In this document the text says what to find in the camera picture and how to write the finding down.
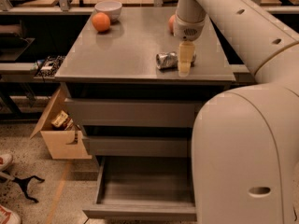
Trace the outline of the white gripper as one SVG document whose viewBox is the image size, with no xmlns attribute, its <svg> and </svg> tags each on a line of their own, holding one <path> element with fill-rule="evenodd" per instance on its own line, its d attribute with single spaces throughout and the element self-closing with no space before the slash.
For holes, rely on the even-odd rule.
<svg viewBox="0 0 299 224">
<path fill-rule="evenodd" d="M 199 13 L 179 13 L 175 14 L 174 36 L 182 41 L 178 48 L 178 71 L 181 74 L 190 72 L 193 55 L 195 53 L 195 45 L 192 41 L 196 40 L 202 33 L 205 25 L 205 12 Z"/>
</svg>

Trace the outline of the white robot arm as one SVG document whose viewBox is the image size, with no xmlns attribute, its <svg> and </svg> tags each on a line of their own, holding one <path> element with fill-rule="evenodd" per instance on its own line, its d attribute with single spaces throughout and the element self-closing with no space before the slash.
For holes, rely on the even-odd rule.
<svg viewBox="0 0 299 224">
<path fill-rule="evenodd" d="M 250 0 L 178 0 L 175 35 L 212 19 L 256 82 L 224 91 L 192 129 L 199 224 L 294 224 L 298 34 Z"/>
</svg>

